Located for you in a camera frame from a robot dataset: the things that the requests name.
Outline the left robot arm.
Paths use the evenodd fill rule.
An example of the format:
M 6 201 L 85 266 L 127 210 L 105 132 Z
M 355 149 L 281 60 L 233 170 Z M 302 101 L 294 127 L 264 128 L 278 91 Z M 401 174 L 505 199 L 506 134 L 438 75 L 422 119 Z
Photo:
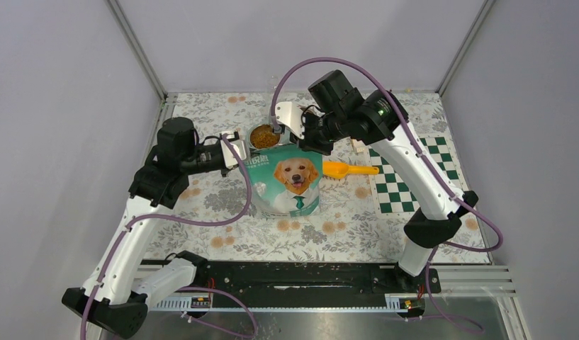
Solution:
M 148 310 L 174 291 L 187 286 L 199 291 L 208 284 L 208 273 L 196 260 L 178 256 L 141 283 L 135 274 L 160 220 L 198 227 L 232 224 L 245 215 L 245 203 L 235 216 L 220 221 L 196 221 L 172 213 L 195 174 L 233 169 L 247 175 L 244 164 L 249 149 L 236 130 L 209 138 L 199 136 L 188 118 L 169 118 L 158 129 L 142 167 L 135 173 L 116 233 L 93 273 L 78 288 L 68 288 L 62 304 L 81 318 L 79 337 L 87 339 L 90 324 L 122 339 L 137 333 Z

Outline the orange plastic scoop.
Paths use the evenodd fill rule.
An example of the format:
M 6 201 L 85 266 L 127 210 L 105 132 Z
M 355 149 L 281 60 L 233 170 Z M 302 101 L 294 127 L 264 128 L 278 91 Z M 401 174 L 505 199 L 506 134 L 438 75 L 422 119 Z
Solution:
M 345 164 L 338 161 L 324 161 L 322 164 L 323 174 L 332 179 L 343 179 L 347 175 L 377 175 L 379 168 L 376 166 L 358 166 Z

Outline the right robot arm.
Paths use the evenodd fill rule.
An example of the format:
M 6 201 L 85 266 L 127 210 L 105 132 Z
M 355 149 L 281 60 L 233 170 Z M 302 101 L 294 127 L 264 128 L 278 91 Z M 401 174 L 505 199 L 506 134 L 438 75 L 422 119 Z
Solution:
M 323 115 L 307 118 L 300 146 L 330 154 L 334 142 L 350 137 L 385 159 L 414 194 L 419 208 L 404 226 L 407 242 L 395 272 L 396 285 L 412 292 L 433 248 L 450 240 L 461 217 L 478 202 L 474 191 L 455 186 L 423 149 L 397 98 L 380 88 L 364 98 L 345 75 L 334 70 L 308 87 Z

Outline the green pet food bag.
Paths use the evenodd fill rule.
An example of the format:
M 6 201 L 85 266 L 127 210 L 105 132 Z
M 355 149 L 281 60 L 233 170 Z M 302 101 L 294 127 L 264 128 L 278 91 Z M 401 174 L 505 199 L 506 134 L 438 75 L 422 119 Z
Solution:
M 252 204 L 263 218 L 309 216 L 320 204 L 322 155 L 295 145 L 258 150 L 246 162 Z

